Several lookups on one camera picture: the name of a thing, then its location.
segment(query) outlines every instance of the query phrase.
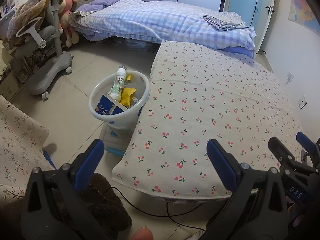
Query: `wall outlet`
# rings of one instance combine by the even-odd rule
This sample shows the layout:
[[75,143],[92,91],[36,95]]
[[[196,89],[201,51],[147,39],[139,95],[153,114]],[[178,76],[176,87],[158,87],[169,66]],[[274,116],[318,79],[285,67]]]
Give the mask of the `wall outlet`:
[[300,98],[298,104],[299,104],[300,109],[302,109],[307,104],[306,98],[304,96],[302,98]]

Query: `gray plastic base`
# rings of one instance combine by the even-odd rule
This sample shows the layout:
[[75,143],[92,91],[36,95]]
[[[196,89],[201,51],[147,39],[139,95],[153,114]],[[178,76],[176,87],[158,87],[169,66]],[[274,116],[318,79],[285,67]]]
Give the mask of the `gray plastic base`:
[[26,88],[29,93],[31,95],[44,93],[58,72],[70,66],[71,60],[72,56],[67,51],[64,51],[59,57],[48,60],[44,66],[27,80]]

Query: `metal screw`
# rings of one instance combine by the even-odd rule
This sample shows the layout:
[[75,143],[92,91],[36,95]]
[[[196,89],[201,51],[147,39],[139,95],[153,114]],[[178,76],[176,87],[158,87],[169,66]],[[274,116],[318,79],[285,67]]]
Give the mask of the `metal screw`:
[[241,163],[241,167],[242,169],[247,170],[250,168],[250,165],[248,163]]
[[61,168],[64,170],[64,171],[67,171],[70,169],[70,164],[69,163],[65,163],[61,166]]
[[276,168],[272,167],[272,168],[271,168],[271,172],[274,173],[274,174],[277,174],[277,173],[278,173],[278,170],[277,170]]
[[32,169],[32,173],[38,173],[40,171],[40,168],[39,167],[34,167]]

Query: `floral fabric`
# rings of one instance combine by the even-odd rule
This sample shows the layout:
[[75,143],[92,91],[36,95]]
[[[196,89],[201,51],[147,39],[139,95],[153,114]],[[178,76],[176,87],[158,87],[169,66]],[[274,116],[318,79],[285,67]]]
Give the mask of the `floral fabric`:
[[31,170],[52,168],[42,145],[49,130],[0,96],[0,207],[24,196]]
[[299,160],[300,122],[283,85],[247,56],[163,41],[151,94],[113,179],[154,196],[215,199],[230,195],[207,154],[217,139],[239,163],[279,168],[268,149],[277,136]]

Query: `trash can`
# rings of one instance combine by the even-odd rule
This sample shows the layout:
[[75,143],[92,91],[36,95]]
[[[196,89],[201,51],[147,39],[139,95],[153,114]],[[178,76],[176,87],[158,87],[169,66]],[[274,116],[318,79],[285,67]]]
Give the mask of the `trash can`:
[[150,95],[150,83],[148,78],[137,71],[127,70],[127,75],[132,75],[132,80],[128,83],[128,88],[136,88],[135,97],[139,100],[134,106],[128,110],[114,115],[102,115],[95,111],[103,94],[110,91],[116,74],[110,75],[103,79],[91,92],[89,96],[89,109],[91,114],[105,122],[111,129],[122,138],[131,138],[133,131],[137,125],[140,109],[147,102]]

